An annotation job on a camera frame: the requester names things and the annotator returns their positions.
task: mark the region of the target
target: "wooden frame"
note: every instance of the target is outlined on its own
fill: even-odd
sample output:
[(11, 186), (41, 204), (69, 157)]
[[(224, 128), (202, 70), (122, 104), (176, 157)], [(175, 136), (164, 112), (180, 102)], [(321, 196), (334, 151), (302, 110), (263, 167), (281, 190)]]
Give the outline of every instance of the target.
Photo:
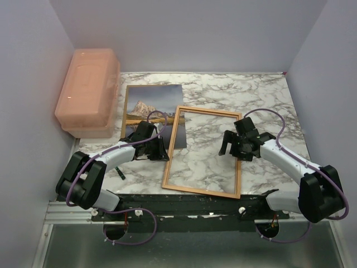
[(175, 120), (173, 122), (173, 127), (172, 127), (170, 145), (168, 147), (168, 156), (169, 156), (170, 160), (166, 163), (166, 166), (165, 166), (162, 187), (165, 189), (178, 190), (178, 191), (183, 191), (183, 192), (190, 192), (190, 193), (196, 193), (196, 194), (208, 194), (208, 195), (216, 195), (218, 197), (228, 197), (228, 198), (239, 199), (240, 198), (240, 189), (241, 189), (241, 179), (240, 179), (240, 161), (238, 161), (238, 160), (235, 164), (234, 194), (168, 184), (171, 163), (172, 163), (173, 145), (175, 144), (177, 126), (179, 125), (179, 118), (180, 118), (181, 112), (211, 114), (213, 116), (223, 116), (223, 117), (234, 117), (237, 120), (240, 120), (242, 118), (242, 114), (236, 113), (236, 112), (219, 111), (219, 110), (205, 109), (205, 108), (198, 108), (198, 107), (177, 106)]

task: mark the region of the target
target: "pink plastic container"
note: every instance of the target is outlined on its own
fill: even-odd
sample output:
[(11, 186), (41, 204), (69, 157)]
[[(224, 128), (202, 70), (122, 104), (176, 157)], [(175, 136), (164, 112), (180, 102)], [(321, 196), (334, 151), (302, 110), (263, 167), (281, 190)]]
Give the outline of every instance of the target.
[(111, 49), (77, 49), (55, 115), (76, 138), (113, 135), (120, 63)]

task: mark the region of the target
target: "marble surface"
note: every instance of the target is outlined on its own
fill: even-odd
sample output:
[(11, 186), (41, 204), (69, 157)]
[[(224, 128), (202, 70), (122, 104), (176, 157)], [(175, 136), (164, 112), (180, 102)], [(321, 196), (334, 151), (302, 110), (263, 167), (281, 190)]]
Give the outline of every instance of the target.
[[(115, 134), (108, 139), (81, 139), (79, 150), (97, 152), (120, 139), (123, 106), (127, 85), (182, 84), (184, 105), (241, 112), (270, 108), (287, 121), (282, 143), (308, 158), (306, 144), (288, 90), (281, 74), (195, 74), (195, 73), (123, 73)], [(230, 155), (218, 157), (224, 130), (233, 130), (231, 118), (187, 113), (186, 149), (175, 150), (170, 184), (193, 186), (230, 193), (234, 186), (234, 160)], [(273, 114), (251, 114), (260, 132), (274, 135), (282, 123)], [(161, 188), (164, 162), (132, 161), (120, 166), (126, 175), (122, 180), (115, 170), (104, 178), (103, 188), (115, 193), (181, 194)], [(260, 194), (267, 190), (298, 190), (297, 184), (280, 169), (263, 159), (242, 162), (242, 194)]]

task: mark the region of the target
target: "rock in picture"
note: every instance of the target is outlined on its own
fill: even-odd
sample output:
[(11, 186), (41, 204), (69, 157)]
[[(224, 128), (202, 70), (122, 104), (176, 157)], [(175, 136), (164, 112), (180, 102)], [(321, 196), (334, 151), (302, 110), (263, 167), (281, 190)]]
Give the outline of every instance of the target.
[[(167, 126), (162, 134), (162, 137), (165, 148), (168, 149), (172, 132), (172, 125), (175, 119), (176, 107), (177, 105), (182, 105), (184, 102), (182, 86), (128, 86), (126, 99), (126, 121), (125, 128), (122, 128), (122, 131), (125, 131), (125, 134), (122, 133), (122, 137), (127, 137), (133, 131), (135, 131), (140, 121), (146, 120), (150, 112), (159, 110), (167, 114)], [(159, 128), (165, 123), (165, 119), (160, 113), (153, 113), (150, 116), (150, 121)], [(185, 118), (184, 116), (181, 116), (178, 122), (175, 149), (186, 147)]]

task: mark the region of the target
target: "storage box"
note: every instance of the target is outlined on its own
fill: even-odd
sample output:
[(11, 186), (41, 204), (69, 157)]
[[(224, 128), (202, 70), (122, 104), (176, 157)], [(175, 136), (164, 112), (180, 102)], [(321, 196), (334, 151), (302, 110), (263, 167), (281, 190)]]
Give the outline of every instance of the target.
[(118, 106), (120, 63), (111, 49), (77, 49), (55, 115), (76, 138), (113, 135)]

